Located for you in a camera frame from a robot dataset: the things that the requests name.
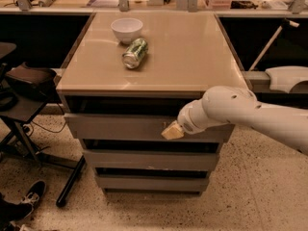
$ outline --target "soda can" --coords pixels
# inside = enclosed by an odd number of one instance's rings
[[[138,67],[147,53],[147,50],[147,42],[144,38],[135,39],[122,55],[124,65],[130,69]]]

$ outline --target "speckled floor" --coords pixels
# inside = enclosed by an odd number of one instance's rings
[[[62,115],[39,115],[35,122],[52,130]],[[71,159],[81,155],[67,127],[59,134],[34,125],[32,140],[48,152]],[[0,138],[7,132],[0,124]],[[279,142],[236,127],[220,152],[210,185],[201,196],[108,192],[85,167],[63,208],[56,200],[70,174],[59,167],[37,167],[5,156],[0,163],[0,192],[18,202],[37,179],[48,189],[26,223],[37,230],[307,230],[308,157]]]

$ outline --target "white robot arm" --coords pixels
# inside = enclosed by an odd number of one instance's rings
[[[208,127],[238,124],[280,141],[308,156],[308,111],[259,102],[250,90],[213,87],[182,108],[162,135],[167,140]]]

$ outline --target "table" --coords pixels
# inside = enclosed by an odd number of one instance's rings
[[[127,45],[110,28],[121,17],[143,22],[149,50],[135,70],[122,64]],[[213,13],[105,11],[95,15],[57,92],[103,190],[202,193],[233,125],[175,141],[161,132],[216,85],[247,89]]]

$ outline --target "cabinet top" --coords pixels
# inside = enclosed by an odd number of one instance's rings
[[[111,29],[122,17],[143,22],[148,52],[137,69],[123,65],[127,45]],[[105,11],[95,15],[57,90],[205,91],[217,85],[247,88],[213,13]]]

